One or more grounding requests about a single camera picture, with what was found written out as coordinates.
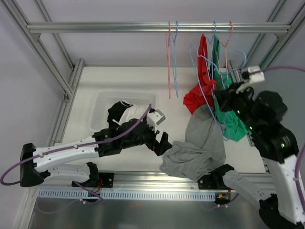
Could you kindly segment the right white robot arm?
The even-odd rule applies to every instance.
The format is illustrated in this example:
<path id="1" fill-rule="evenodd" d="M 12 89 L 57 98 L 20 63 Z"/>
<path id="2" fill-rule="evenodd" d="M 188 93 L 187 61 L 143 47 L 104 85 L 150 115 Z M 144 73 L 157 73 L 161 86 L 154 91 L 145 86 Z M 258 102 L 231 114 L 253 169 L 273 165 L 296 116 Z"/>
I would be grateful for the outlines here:
<path id="1" fill-rule="evenodd" d="M 277 92 L 262 91 L 253 99 L 254 90 L 237 90 L 241 83 L 217 89 L 214 95 L 223 112 L 233 111 L 250 131 L 252 143 L 267 164 L 274 193 L 263 192 L 256 184 L 226 164 L 213 171 L 213 185 L 228 187 L 247 199 L 270 229 L 305 227 L 304 187 L 298 168 L 299 149 L 295 135 L 281 124 L 287 111 Z"/>

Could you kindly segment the grey tank top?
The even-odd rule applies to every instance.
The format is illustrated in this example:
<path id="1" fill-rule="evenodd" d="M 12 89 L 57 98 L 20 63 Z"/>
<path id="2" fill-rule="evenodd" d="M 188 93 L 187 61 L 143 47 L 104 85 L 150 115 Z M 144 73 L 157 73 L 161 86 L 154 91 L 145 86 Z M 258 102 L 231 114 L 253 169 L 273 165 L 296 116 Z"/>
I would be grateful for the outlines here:
<path id="1" fill-rule="evenodd" d="M 190 180 L 198 180 L 225 164 L 223 136 L 207 105 L 194 111 L 185 130 L 185 140 L 174 141 L 162 159 L 162 172 Z"/>

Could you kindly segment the black tank top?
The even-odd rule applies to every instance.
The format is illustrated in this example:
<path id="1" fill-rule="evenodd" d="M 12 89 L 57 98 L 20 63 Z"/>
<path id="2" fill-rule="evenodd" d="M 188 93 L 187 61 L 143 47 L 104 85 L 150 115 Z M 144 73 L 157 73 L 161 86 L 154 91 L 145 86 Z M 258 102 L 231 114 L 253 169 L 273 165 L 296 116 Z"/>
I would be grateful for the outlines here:
<path id="1" fill-rule="evenodd" d="M 107 117 L 108 127 L 114 129 L 120 126 L 120 119 L 123 113 L 132 106 L 133 104 L 121 100 L 109 108 Z"/>

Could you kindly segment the white tank top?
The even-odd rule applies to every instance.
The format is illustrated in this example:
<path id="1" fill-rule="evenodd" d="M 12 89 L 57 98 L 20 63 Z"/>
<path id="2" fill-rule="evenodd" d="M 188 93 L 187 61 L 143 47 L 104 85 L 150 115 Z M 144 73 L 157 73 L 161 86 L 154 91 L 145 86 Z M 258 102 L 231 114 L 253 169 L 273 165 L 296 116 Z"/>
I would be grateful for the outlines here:
<path id="1" fill-rule="evenodd" d="M 147 106 L 133 104 L 132 107 L 128 108 L 120 119 L 120 124 L 130 121 L 131 119 L 140 119 L 142 115 L 148 109 Z"/>

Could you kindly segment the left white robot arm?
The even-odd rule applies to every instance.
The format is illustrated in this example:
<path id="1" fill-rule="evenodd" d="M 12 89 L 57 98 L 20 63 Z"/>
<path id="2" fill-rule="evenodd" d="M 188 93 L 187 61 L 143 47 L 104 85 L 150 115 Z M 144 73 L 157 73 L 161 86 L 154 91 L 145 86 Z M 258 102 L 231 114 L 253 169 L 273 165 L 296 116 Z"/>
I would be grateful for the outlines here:
<path id="1" fill-rule="evenodd" d="M 163 132 L 160 141 L 156 140 L 159 131 L 154 131 L 145 120 L 132 119 L 118 127 L 106 128 L 78 142 L 64 146 L 36 147 L 33 143 L 24 144 L 20 161 L 20 186 L 34 187 L 49 180 L 71 180 L 85 187 L 98 184 L 97 165 L 87 162 L 83 168 L 71 162 L 112 156 L 123 149 L 147 146 L 157 156 L 172 148 L 168 134 Z"/>

